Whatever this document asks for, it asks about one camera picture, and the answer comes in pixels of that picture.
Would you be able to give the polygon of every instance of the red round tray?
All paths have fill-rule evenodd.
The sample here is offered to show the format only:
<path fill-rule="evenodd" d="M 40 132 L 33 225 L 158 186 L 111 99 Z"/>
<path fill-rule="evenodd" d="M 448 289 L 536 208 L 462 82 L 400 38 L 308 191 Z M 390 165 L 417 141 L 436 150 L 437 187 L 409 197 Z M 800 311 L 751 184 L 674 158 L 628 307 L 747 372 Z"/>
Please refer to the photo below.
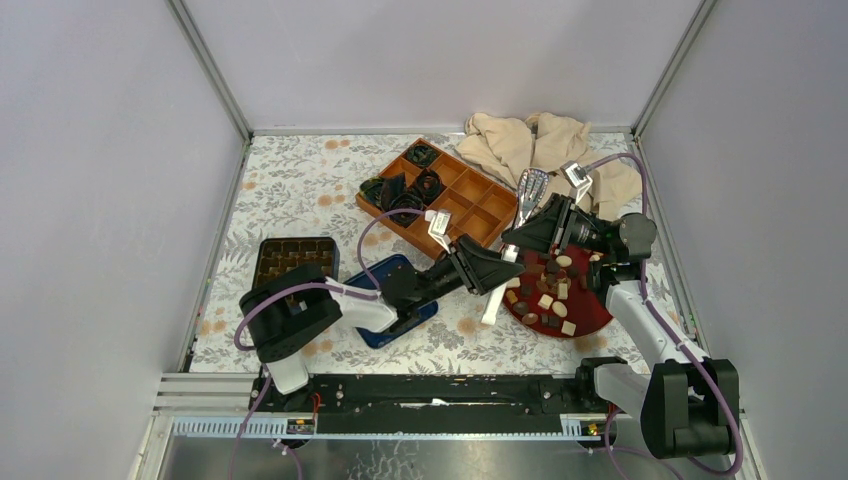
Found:
<path fill-rule="evenodd" d="M 536 286 L 536 282 L 540 280 L 541 273 L 537 270 L 531 272 L 533 268 L 538 269 L 538 267 L 531 267 L 518 277 L 521 280 L 521 285 L 527 284 L 533 287 L 533 292 L 529 297 L 523 297 L 521 295 L 521 288 L 508 288 L 507 291 L 515 292 L 515 295 L 518 297 L 516 303 L 527 302 L 527 305 L 530 307 L 530 313 L 539 315 L 540 319 L 536 323 L 532 325 L 525 325 L 526 327 L 532 328 L 543 335 L 558 338 L 577 338 L 591 335 L 604 328 L 610 320 L 612 320 L 612 315 L 610 315 L 606 308 L 601 305 L 601 302 L 598 301 L 598 297 L 594 293 L 586 290 L 580 285 L 580 277 L 584 276 L 589 270 L 589 257 L 591 254 L 582 248 L 569 245 L 565 249 L 565 255 L 571 257 L 571 265 L 576 267 L 579 272 L 577 278 L 572 279 L 571 288 L 568 290 L 568 298 L 565 300 L 559 300 L 564 303 L 565 308 L 568 309 L 568 315 L 566 315 L 565 320 L 577 325 L 573 336 L 562 333 L 560 328 L 549 327 L 542 324 L 541 316 L 543 313 L 555 318 L 559 317 L 554 315 L 553 310 L 545 310 L 538 305 L 539 299 L 542 297 L 542 292 L 539 291 Z M 525 267 L 530 267 L 530 265 L 544 266 L 548 262 L 547 260 L 540 258 L 538 253 L 532 251 L 522 252 L 522 257 Z M 557 273 L 557 279 L 563 279 L 565 277 L 565 269 L 560 269 L 559 273 Z M 554 301 L 557 301 L 555 289 L 549 292 L 548 295 L 553 297 Z M 509 310 L 509 313 L 511 313 L 519 323 L 524 325 L 521 322 L 521 315 L 515 313 L 515 310 L 512 308 L 513 304 L 510 303 L 506 295 L 504 295 L 503 304 L 506 306 L 506 309 Z M 562 318 L 559 318 L 560 326 L 562 326 L 562 320 Z"/>

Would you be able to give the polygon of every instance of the crumpled towel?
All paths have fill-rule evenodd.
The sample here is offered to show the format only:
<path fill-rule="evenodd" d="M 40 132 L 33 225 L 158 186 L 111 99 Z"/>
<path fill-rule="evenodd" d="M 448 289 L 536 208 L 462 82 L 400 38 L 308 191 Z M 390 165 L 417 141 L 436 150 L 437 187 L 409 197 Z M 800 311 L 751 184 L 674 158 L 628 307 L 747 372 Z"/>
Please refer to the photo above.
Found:
<path fill-rule="evenodd" d="M 586 166 L 603 158 L 589 148 L 590 128 L 590 123 L 551 113 L 537 113 L 524 122 L 475 113 L 465 123 L 468 136 L 457 151 L 464 160 L 480 165 L 512 188 L 518 188 L 525 168 L 555 173 L 542 200 L 544 204 L 552 193 L 568 195 L 571 191 L 568 181 L 558 172 L 563 164 L 573 160 Z M 593 170 L 590 176 L 592 188 L 578 206 L 604 220 L 618 218 L 621 207 L 642 192 L 639 173 L 618 160 Z"/>

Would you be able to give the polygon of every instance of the table surface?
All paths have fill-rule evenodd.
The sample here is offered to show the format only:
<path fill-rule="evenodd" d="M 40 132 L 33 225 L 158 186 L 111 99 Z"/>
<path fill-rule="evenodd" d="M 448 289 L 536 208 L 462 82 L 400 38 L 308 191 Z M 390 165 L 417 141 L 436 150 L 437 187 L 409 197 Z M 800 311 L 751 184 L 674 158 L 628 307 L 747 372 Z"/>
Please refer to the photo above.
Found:
<path fill-rule="evenodd" d="M 359 183 L 376 175 L 420 137 L 459 157 L 455 146 L 462 140 L 461 134 L 254 138 L 220 262 L 199 316 L 191 372 L 258 371 L 256 355 L 236 350 L 233 334 L 242 319 L 238 300 L 250 290 L 263 239 L 329 236 L 339 247 L 339 278 L 360 271 L 356 242 L 371 217 L 354 203 Z M 628 151 L 621 133 L 590 134 L 589 139 L 600 153 Z M 641 201 L 636 198 L 621 214 L 640 208 Z M 366 236 L 363 256 L 367 264 L 395 253 L 406 255 L 419 269 L 432 264 L 382 225 Z M 656 244 L 648 263 L 648 281 L 657 305 L 677 319 Z M 627 360 L 636 371 L 648 373 L 617 320 L 594 335 L 557 339 L 522 325 L 503 306 L 496 325 L 486 327 L 479 321 L 485 304 L 486 297 L 460 289 L 439 300 L 435 317 L 381 349 L 369 348 L 352 328 L 335 325 L 302 353 L 312 373 L 571 374 L 585 357 L 614 355 Z"/>

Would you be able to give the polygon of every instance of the metal utensil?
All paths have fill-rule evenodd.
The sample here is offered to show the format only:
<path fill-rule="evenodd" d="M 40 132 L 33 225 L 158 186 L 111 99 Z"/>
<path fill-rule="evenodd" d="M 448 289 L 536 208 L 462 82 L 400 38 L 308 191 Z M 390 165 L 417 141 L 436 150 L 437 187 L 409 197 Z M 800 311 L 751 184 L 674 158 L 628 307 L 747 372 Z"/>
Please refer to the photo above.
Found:
<path fill-rule="evenodd" d="M 513 227 L 520 227 L 527 222 L 533 210 L 539 206 L 542 197 L 545 195 L 545 190 L 548 188 L 548 174 L 544 170 L 538 168 L 527 168 L 521 172 L 521 179 L 518 181 L 518 191 L 516 198 L 518 199 L 518 209 L 515 211 L 515 220 Z M 514 262 L 518 258 L 518 247 L 515 245 L 506 245 L 501 254 L 502 260 Z M 494 325 L 497 320 L 498 307 L 506 292 L 506 284 L 495 288 L 489 294 L 489 299 L 486 301 L 486 309 L 483 311 L 481 322 L 486 325 Z"/>

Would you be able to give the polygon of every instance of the wooden compartment box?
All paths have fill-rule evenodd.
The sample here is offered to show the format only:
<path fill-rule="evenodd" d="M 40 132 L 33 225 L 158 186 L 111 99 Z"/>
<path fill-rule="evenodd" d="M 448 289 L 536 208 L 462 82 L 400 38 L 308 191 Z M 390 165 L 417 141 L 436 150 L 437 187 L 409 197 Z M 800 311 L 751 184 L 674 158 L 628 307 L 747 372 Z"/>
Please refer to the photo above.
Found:
<path fill-rule="evenodd" d="M 439 152 L 439 157 L 430 164 L 430 170 L 439 174 L 442 193 L 427 207 L 429 210 L 445 209 L 451 212 L 448 236 L 456 240 L 467 233 L 480 245 L 488 247 L 512 222 L 517 201 L 515 194 L 496 184 L 473 168 L 448 155 L 424 139 L 418 139 L 380 172 L 380 177 L 390 178 L 400 173 L 406 176 L 407 186 L 412 185 L 421 173 L 421 168 L 406 159 L 406 152 L 417 145 L 427 145 Z M 356 204 L 376 217 L 382 210 L 369 203 L 361 194 L 356 195 Z M 419 216 L 409 227 L 402 227 L 389 218 L 382 224 L 392 229 L 416 248 L 435 259 L 444 250 L 427 235 L 427 221 Z"/>

